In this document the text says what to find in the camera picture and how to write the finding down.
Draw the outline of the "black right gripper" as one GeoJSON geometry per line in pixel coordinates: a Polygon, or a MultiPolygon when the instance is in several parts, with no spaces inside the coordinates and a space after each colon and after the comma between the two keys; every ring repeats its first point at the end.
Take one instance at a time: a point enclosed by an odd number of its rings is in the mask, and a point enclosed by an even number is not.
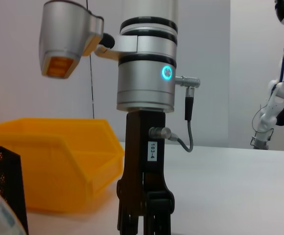
{"type": "Polygon", "coordinates": [[[124,171],[117,183],[117,229],[121,235],[137,235],[139,217],[145,215],[148,200],[168,200],[167,212],[143,217],[144,235],[171,235],[174,195],[164,177],[164,139],[149,137],[152,127],[164,128],[166,115],[155,111],[134,111],[126,116],[124,171]]]}

